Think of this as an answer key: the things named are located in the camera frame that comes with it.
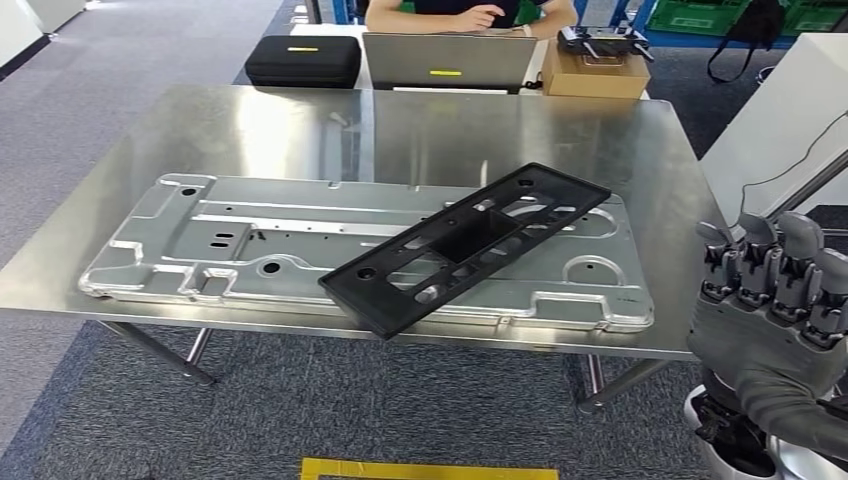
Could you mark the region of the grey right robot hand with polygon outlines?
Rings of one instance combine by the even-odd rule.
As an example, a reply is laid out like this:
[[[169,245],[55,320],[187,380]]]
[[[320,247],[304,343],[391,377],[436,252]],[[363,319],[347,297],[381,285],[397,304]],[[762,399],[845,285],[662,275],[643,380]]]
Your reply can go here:
[[[687,344],[702,385],[686,400],[705,453],[728,478],[780,479],[789,446],[807,468],[847,468],[847,258],[820,226],[786,212],[742,214],[744,235],[707,222],[704,277]]]

